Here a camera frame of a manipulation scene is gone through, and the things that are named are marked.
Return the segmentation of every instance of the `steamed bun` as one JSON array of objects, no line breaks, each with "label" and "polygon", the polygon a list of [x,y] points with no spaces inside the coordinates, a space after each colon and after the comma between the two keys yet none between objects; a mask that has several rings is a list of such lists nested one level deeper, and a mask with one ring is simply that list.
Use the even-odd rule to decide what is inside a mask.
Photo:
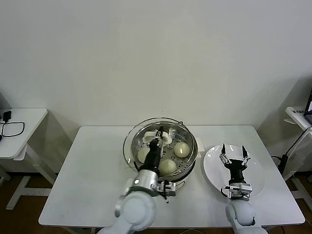
[{"label": "steamed bun", "polygon": [[140,151],[137,153],[137,158],[141,163],[144,163],[145,158],[150,151],[150,148],[142,148]]},{"label": "steamed bun", "polygon": [[174,147],[174,153],[178,157],[187,157],[190,153],[190,147],[185,142],[179,142]]},{"label": "steamed bun", "polygon": [[159,164],[159,171],[162,176],[169,175],[177,170],[176,163],[170,159],[162,160]]}]

